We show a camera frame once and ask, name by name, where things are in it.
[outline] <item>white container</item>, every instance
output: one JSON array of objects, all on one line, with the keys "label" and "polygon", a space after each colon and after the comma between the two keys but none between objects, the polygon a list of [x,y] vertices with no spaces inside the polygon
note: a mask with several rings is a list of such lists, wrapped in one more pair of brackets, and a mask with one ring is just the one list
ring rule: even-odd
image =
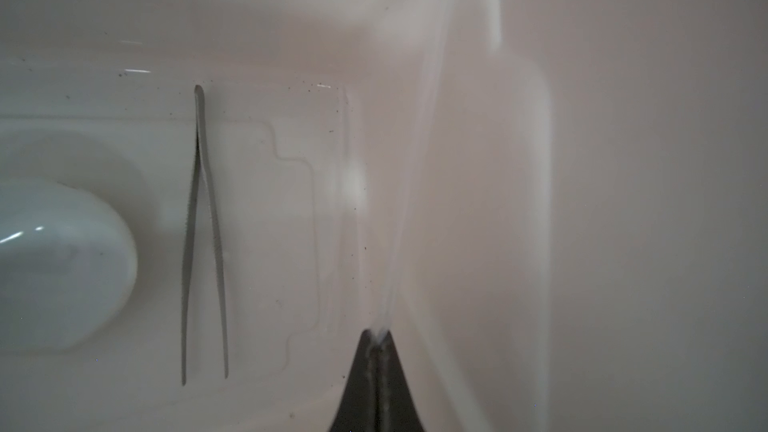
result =
[{"label": "white container", "polygon": [[[428,430],[768,428],[766,2],[455,0],[392,323]],[[0,357],[0,430],[325,430],[441,4],[0,0],[0,177],[89,190],[139,255],[95,336]],[[196,83],[230,377],[199,219],[182,387]]]}]

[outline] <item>white plastic surface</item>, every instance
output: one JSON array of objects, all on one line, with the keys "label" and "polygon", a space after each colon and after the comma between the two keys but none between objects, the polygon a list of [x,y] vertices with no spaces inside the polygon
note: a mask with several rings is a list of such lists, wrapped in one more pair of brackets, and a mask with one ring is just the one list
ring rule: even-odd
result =
[{"label": "white plastic surface", "polygon": [[[0,0],[0,150],[38,144],[0,175],[91,190],[139,253],[105,329],[0,357],[0,429],[324,430],[382,296],[439,3]],[[765,10],[456,0],[392,319],[428,430],[768,430]],[[181,388],[198,82],[233,363],[200,234]]]},{"label": "white plastic surface", "polygon": [[0,181],[0,354],[82,342],[123,307],[136,267],[128,226],[96,196]]}]

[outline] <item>tweezers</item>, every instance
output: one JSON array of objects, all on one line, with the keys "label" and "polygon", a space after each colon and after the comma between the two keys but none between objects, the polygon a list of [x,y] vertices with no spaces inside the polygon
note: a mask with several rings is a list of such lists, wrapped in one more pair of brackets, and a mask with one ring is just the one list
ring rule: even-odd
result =
[{"label": "tweezers", "polygon": [[187,383],[187,315],[189,312],[190,284],[192,282],[192,259],[194,257],[194,234],[197,219],[197,192],[200,188],[200,175],[208,191],[208,211],[213,227],[214,262],[216,264],[216,286],[219,289],[219,314],[221,316],[221,340],[224,344],[224,378],[230,375],[230,353],[226,338],[226,298],[224,296],[224,254],[221,248],[219,216],[216,212],[216,194],[214,178],[210,173],[208,160],[208,142],[205,135],[205,94],[203,87],[194,87],[195,101],[195,151],[192,168],[192,184],[187,202],[187,232],[184,239],[184,257],[181,261],[181,384]]},{"label": "tweezers", "polygon": [[329,432],[424,432],[392,333],[380,343],[360,334],[357,352]]}]

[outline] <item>white oval object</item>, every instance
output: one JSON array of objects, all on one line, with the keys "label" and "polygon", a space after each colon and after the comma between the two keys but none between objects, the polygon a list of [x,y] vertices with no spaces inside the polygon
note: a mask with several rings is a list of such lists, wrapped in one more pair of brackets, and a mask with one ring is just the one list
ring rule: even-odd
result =
[{"label": "white oval object", "polygon": [[85,340],[125,305],[137,264],[130,229],[90,192],[0,182],[0,352]]}]

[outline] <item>metal tweezers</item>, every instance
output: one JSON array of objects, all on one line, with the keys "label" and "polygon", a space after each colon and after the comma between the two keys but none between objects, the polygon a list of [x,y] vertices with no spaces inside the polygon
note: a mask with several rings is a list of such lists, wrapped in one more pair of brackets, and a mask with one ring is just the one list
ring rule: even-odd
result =
[{"label": "metal tweezers", "polygon": [[192,259],[194,256],[194,234],[197,219],[197,192],[200,187],[200,173],[208,191],[208,211],[213,227],[214,261],[216,263],[216,285],[219,289],[219,313],[221,315],[221,340],[224,343],[224,378],[230,374],[229,345],[226,338],[226,298],[224,296],[224,254],[221,248],[219,216],[216,212],[216,194],[214,178],[210,173],[208,145],[205,135],[205,94],[203,87],[194,87],[196,138],[192,184],[187,203],[187,233],[184,239],[184,257],[181,262],[181,384],[187,383],[187,314],[190,302],[190,283],[192,282]]}]

